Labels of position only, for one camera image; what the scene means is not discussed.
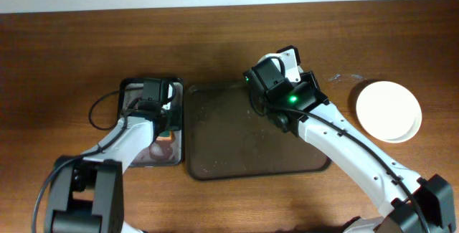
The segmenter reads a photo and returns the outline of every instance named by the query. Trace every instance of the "black tray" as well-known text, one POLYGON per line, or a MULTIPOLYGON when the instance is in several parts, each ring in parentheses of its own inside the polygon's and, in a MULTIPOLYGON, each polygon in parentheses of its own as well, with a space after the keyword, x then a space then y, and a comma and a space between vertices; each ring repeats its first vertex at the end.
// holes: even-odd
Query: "black tray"
POLYGON ((197 180, 318 172, 331 163, 255 114, 245 81, 191 86, 184 104, 186 165, 197 180))
MULTIPOLYGON (((183 92, 184 83, 179 78, 169 78, 177 90, 176 97, 169 103, 167 109, 183 109, 183 92)), ((126 78, 120 84, 120 94, 118 96, 118 119, 121 117, 121 111, 136 97, 142 95, 142 90, 132 90, 124 92, 123 90, 131 87, 143 86, 144 78, 126 78)), ((172 137, 158 137, 155 143, 148 148, 143 149, 130 164, 130 167, 150 167, 150 166, 175 166, 183 160, 183 121, 176 122, 180 130, 170 131, 172 137)))

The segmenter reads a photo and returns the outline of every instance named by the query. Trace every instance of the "wood grain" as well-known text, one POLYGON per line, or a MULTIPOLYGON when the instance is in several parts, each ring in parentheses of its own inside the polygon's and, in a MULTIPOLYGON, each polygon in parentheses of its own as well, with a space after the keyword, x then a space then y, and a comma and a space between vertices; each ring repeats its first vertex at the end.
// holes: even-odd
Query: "wood grain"
MULTIPOLYGON (((289 44, 359 129, 354 101, 367 81, 411 90, 423 111, 419 133, 401 144, 374 141, 424 177, 447 179, 459 210, 459 0, 9 14, 0 15, 0 42, 2 232, 28 232, 55 159, 104 136, 87 123, 87 110, 123 78, 176 75, 186 86, 237 80, 289 44)), ((96 121, 112 123, 115 106, 103 103, 96 121)), ((134 168, 124 189, 126 220, 150 232, 275 232, 378 215, 336 165, 206 183, 183 164, 134 168)))

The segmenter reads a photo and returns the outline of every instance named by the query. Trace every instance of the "white saucer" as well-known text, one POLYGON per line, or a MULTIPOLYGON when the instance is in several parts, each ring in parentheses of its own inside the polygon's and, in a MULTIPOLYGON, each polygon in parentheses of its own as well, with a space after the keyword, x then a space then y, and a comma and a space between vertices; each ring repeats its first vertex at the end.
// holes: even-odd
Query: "white saucer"
POLYGON ((388 143, 401 143, 418 132, 421 107, 415 96, 394 82, 374 82, 357 99, 357 117, 364 129, 388 143))

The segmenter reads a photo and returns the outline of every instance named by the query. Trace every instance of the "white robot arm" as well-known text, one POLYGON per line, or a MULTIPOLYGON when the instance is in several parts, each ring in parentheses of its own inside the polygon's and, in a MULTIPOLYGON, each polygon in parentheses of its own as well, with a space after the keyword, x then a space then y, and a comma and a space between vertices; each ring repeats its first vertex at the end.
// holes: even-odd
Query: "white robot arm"
POLYGON ((171 110, 176 80, 142 80, 142 97, 122 111, 123 117, 104 139, 80 156, 63 156, 56 161, 50 174, 56 176, 49 191, 44 232, 143 232, 124 221, 123 173, 159 133, 181 127, 182 107, 171 110), (74 198, 73 192, 86 189, 94 189, 93 200, 74 198))
POLYGON ((429 181, 388 156, 355 129, 303 72, 298 50, 267 54, 244 73, 249 99, 284 133, 317 147, 354 180, 382 215, 359 219, 345 233, 455 231, 453 190, 440 176, 429 181))
MULTIPOLYGON (((95 151, 99 146, 104 146, 108 141, 113 139, 123 128, 124 118, 118 121, 116 127, 99 142, 99 145, 92 147, 84 152, 95 151)), ((130 117, 128 118, 128 127, 121 137, 102 153, 84 158, 85 161, 94 161, 102 163, 104 160, 120 161, 122 172, 124 173, 132 161, 144 148, 149 147, 154 139, 153 122, 145 118, 130 117)), ((121 233, 142 233, 139 229, 133 228, 126 222, 123 222, 121 233)))

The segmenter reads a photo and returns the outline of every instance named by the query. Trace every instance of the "dark brown tray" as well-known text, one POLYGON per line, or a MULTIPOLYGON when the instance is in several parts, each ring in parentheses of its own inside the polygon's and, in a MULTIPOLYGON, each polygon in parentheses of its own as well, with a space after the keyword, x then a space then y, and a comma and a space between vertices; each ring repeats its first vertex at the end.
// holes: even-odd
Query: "dark brown tray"
POLYGON ((187 169, 197 180, 319 172, 331 163, 255 114, 245 81, 191 86, 184 119, 187 169))

